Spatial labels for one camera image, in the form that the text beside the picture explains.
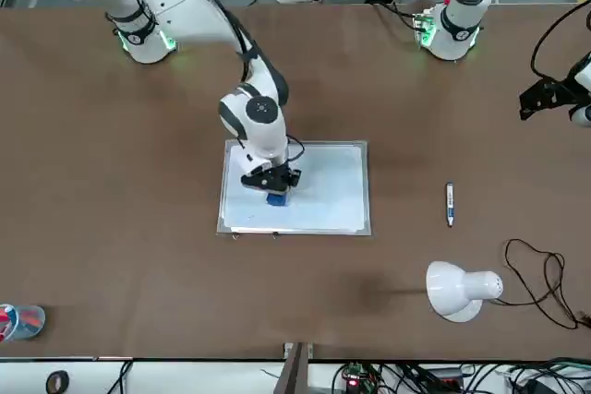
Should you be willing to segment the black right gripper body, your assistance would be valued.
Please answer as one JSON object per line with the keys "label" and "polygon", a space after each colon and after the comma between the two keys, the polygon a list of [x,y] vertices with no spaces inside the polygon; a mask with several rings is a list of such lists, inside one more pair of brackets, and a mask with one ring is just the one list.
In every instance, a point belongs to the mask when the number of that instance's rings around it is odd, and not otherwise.
{"label": "black right gripper body", "polygon": [[299,183],[301,171],[292,169],[288,163],[264,170],[256,168],[252,173],[241,176],[241,184],[271,194],[286,194]]}

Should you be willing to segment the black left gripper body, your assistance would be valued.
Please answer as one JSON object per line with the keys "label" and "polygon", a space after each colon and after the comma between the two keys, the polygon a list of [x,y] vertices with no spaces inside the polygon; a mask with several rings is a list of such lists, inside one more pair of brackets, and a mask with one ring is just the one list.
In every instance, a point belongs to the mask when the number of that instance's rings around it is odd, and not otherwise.
{"label": "black left gripper body", "polygon": [[581,86],[572,78],[562,81],[546,79],[544,92],[546,108],[574,106],[581,103]]}

